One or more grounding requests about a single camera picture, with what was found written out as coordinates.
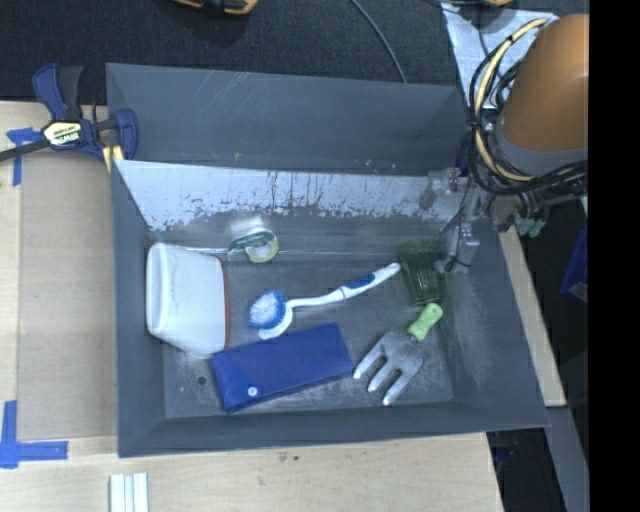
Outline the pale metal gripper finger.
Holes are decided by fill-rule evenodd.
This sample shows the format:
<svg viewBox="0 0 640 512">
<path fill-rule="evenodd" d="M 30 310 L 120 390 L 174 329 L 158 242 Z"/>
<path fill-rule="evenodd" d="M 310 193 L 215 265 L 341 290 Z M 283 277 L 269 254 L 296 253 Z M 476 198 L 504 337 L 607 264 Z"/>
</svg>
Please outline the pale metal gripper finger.
<svg viewBox="0 0 640 512">
<path fill-rule="evenodd" d="M 453 199 L 459 189 L 461 170 L 449 167 L 433 171 L 427 176 L 427 184 L 419 198 L 422 209 L 430 209 L 438 199 Z"/>
<path fill-rule="evenodd" d="M 441 236 L 442 256 L 434 263 L 438 273 L 467 273 L 480 246 L 470 224 L 451 224 Z"/>
</svg>

